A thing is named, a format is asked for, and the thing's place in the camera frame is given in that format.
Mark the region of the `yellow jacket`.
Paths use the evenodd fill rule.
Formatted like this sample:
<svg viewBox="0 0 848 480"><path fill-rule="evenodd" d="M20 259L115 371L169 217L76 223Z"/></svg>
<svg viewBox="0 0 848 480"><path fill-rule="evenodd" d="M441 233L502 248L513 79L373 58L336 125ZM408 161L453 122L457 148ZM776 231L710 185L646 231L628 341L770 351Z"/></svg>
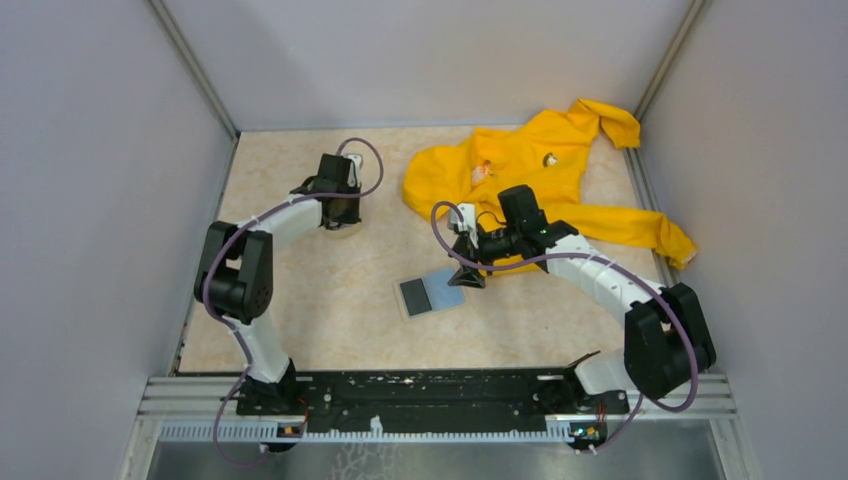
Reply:
<svg viewBox="0 0 848 480"><path fill-rule="evenodd" d="M617 149L641 145L641 125L630 112L584 98L566 111L544 109L515 130L478 127L457 145L416 153L401 198L423 219L445 214L435 207L439 201L470 203L478 212L490 212L482 224L492 229L504 217L499 193L527 185L548 218L592 239L651 249L673 267L686 268L698 248L665 214L582 203L581 180L599 134Z"/></svg>

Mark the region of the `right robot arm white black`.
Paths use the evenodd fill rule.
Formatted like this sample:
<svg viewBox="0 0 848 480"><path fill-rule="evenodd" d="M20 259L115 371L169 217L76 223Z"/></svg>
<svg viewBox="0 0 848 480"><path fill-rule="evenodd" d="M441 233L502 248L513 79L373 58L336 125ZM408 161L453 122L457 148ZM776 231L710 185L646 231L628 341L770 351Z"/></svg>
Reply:
<svg viewBox="0 0 848 480"><path fill-rule="evenodd" d="M621 349L591 354L573 366L563 398L576 412L590 411L603 393L636 390L652 401L689 384L716 362L716 350L695 291L684 283L666 286L646 280L593 247L563 220L551 221L527 185L498 195L504 214L487 231L469 203L438 203L448 210L456 240L444 248L460 267L453 286L483 288L496 272L536 266L565 280L612 315L622 326Z"/></svg>

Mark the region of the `beige oval card tray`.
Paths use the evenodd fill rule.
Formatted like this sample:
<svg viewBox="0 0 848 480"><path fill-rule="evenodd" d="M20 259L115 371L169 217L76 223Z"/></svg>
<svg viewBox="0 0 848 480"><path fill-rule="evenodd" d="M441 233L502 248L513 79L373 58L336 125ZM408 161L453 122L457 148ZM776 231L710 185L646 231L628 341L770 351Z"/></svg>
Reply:
<svg viewBox="0 0 848 480"><path fill-rule="evenodd" d="M326 229L324 235L332 240L342 240L360 232L363 225L364 222L362 220L350 224L339 223L331 229Z"/></svg>

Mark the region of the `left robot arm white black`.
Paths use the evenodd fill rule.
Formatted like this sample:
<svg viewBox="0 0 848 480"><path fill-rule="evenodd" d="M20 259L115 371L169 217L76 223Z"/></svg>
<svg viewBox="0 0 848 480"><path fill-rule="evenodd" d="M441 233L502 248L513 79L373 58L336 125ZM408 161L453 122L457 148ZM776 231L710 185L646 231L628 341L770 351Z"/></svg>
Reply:
<svg viewBox="0 0 848 480"><path fill-rule="evenodd" d="M277 414L300 399L296 368L270 318L274 255L317 229L360 223L363 158L325 154L315 175L282 204L240 223L215 221L206 231L194 296L233 334L247 360L244 389Z"/></svg>

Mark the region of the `black card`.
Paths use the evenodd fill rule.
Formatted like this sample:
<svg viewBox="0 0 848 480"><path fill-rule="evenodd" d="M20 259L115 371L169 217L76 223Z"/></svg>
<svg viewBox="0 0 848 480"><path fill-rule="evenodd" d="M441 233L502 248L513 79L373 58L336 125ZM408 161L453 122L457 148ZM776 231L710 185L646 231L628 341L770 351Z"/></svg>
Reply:
<svg viewBox="0 0 848 480"><path fill-rule="evenodd" d="M402 303L408 317L413 318L433 310L423 278L403 281L399 284Z"/></svg>

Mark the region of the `aluminium front rail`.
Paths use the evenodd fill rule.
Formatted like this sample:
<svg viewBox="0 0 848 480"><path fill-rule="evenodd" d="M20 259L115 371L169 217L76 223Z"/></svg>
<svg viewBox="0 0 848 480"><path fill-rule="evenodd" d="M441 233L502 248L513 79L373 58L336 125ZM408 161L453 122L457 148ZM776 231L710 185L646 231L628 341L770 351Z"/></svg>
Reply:
<svg viewBox="0 0 848 480"><path fill-rule="evenodd" d="M154 377L139 416L164 436L261 443L551 442L587 446L618 423L726 420L737 415L725 377L704 374L660 404L633 389L578 390L561 368L313 371L292 403L233 391L229 376Z"/></svg>

